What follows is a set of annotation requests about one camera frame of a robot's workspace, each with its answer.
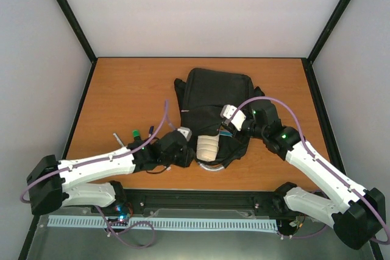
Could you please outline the beige fabric pencil case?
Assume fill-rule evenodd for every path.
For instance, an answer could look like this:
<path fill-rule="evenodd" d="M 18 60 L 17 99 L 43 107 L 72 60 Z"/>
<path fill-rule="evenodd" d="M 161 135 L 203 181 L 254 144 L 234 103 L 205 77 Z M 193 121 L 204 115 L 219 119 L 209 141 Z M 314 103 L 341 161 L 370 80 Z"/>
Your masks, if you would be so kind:
<path fill-rule="evenodd" d="M 216 159 L 219 149 L 219 135 L 200 135 L 197 137 L 196 158 L 199 161 L 212 162 Z"/>

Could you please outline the black student backpack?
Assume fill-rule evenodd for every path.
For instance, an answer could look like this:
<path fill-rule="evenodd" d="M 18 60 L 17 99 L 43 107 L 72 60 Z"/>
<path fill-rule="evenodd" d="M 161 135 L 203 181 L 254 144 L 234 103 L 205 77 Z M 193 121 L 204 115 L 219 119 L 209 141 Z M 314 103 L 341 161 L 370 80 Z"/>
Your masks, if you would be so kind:
<path fill-rule="evenodd" d="M 196 163 L 209 172 L 224 170 L 247 152 L 250 138 L 220 136 L 223 119 L 220 113 L 224 105 L 238 107 L 255 96 L 263 96 L 260 87 L 255 87 L 252 79 L 244 74 L 236 74 L 210 69 L 194 68 L 187 80 L 175 79 L 174 88 L 180 110 L 181 126 L 192 131 L 189 147 L 195 153 Z M 219 135 L 217 157 L 212 162 L 196 158 L 197 137 Z"/>

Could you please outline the dog picture book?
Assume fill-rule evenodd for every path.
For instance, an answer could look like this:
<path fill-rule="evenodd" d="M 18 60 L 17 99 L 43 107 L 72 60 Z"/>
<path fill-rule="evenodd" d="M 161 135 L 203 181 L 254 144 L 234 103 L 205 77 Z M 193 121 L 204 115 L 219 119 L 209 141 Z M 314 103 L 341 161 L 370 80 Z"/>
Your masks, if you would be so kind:
<path fill-rule="evenodd" d="M 219 135 L 220 136 L 228 136 L 228 137 L 231 137 L 231 138 L 235 137 L 235 135 L 233 133 L 230 133 L 230 132 L 225 131 L 225 130 L 220 130 L 219 131 Z"/>

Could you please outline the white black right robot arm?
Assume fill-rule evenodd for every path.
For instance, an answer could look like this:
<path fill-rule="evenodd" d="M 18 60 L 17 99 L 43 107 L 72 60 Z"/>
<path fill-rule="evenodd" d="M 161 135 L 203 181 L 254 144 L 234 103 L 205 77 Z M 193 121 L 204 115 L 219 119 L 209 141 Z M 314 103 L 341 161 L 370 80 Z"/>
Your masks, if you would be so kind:
<path fill-rule="evenodd" d="M 268 151 L 296 167 L 325 194 L 324 197 L 287 186 L 283 201 L 292 211 L 306 214 L 333 229 L 348 247 L 358 250 L 366 242 L 388 245 L 376 239 L 386 224 L 385 197 L 378 189 L 366 189 L 335 168 L 305 139 L 300 125 L 284 126 L 271 97 L 253 97 L 238 107 L 224 105 L 221 118 L 228 127 L 263 141 Z"/>

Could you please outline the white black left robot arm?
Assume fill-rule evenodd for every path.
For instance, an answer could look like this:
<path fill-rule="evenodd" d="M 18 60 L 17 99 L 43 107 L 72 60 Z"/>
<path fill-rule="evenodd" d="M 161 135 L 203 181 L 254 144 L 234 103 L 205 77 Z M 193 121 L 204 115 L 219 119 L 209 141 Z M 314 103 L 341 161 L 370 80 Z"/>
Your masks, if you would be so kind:
<path fill-rule="evenodd" d="M 114 175 L 154 170 L 158 166 L 188 167 L 194 152 L 188 148 L 191 131 L 178 128 L 160 139 L 136 137 L 126 147 L 78 160 L 57 160 L 44 156 L 27 176 L 27 193 L 32 214 L 49 214 L 66 206 L 97 205 L 114 213 L 127 205 L 118 182 L 95 184 Z"/>

